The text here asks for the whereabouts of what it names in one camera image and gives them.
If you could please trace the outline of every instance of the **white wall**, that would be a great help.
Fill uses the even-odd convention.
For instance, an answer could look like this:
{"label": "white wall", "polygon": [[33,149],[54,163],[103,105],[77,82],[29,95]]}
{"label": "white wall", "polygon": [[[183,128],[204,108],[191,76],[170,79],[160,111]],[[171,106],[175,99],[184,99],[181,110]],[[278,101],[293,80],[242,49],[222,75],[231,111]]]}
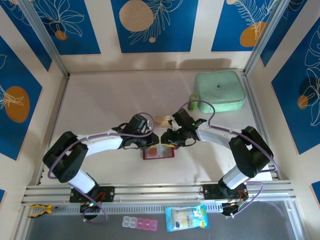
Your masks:
{"label": "white wall", "polygon": [[281,172],[290,179],[312,239],[320,236],[320,206],[311,184],[320,181],[320,145],[299,155],[271,81],[320,17],[320,1],[308,0],[264,68],[259,60],[250,74],[259,108]]}
{"label": "white wall", "polygon": [[6,192],[0,208],[0,238],[7,240],[12,233],[26,186],[48,143],[45,134],[63,76],[54,64],[49,72],[45,70],[1,7],[0,23],[1,37],[42,85],[17,161],[0,154],[0,189]]}
{"label": "white wall", "polygon": [[211,52],[224,1],[198,1],[191,52],[122,54],[111,1],[85,0],[101,54],[62,60],[70,72],[244,68],[251,51]]}

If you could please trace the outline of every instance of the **small green bottle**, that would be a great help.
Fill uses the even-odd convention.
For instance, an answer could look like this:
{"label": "small green bottle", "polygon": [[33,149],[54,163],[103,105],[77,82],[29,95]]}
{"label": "small green bottle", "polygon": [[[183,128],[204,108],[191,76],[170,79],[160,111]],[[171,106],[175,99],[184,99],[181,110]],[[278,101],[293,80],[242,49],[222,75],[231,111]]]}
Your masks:
{"label": "small green bottle", "polygon": [[[192,93],[189,97],[189,101],[194,101],[194,100],[199,100],[199,96],[195,93]],[[189,102],[188,109],[190,112],[194,112],[197,109],[197,106],[198,106],[197,101]]]}

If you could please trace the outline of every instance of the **mint green pouch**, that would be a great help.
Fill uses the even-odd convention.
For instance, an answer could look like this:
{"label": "mint green pouch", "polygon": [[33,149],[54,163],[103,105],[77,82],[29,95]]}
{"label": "mint green pouch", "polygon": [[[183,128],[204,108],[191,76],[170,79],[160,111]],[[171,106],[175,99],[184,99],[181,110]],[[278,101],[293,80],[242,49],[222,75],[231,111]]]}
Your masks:
{"label": "mint green pouch", "polygon": [[[232,70],[199,73],[195,77],[193,92],[200,100],[213,104],[216,112],[239,110],[246,99],[240,78]],[[213,112],[204,102],[198,102],[198,108],[206,114]]]}

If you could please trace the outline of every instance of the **blue plastic bag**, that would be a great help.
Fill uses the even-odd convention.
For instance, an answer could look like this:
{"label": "blue plastic bag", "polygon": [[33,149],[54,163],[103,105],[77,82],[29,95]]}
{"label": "blue plastic bag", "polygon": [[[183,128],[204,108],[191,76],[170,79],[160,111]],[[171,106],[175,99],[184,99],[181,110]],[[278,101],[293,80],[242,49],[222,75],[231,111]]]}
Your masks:
{"label": "blue plastic bag", "polygon": [[167,207],[165,209],[165,219],[168,232],[192,228],[209,228],[205,205],[184,208]]}

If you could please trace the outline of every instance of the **white table surface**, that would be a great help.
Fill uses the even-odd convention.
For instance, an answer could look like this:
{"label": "white table surface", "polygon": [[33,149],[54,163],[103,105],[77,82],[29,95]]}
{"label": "white table surface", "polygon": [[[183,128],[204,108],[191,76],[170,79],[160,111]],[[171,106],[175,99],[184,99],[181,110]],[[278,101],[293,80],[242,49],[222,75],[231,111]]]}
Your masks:
{"label": "white table surface", "polygon": [[[72,75],[51,145],[66,131],[76,135],[104,132],[128,122],[139,112],[172,115],[188,101],[198,73],[199,70],[172,70]],[[195,120],[210,117],[198,109],[190,115]],[[212,124],[234,129],[256,127],[248,100],[240,110],[218,112]],[[157,129],[155,133],[161,136],[164,131]],[[235,165],[229,149],[211,142],[197,142],[174,154],[174,158],[143,160],[140,150],[109,150],[87,157],[81,169],[99,184],[174,184],[217,182]],[[47,174],[45,167],[42,185],[59,184],[48,179]],[[267,181],[272,177],[261,173],[255,179]]]}

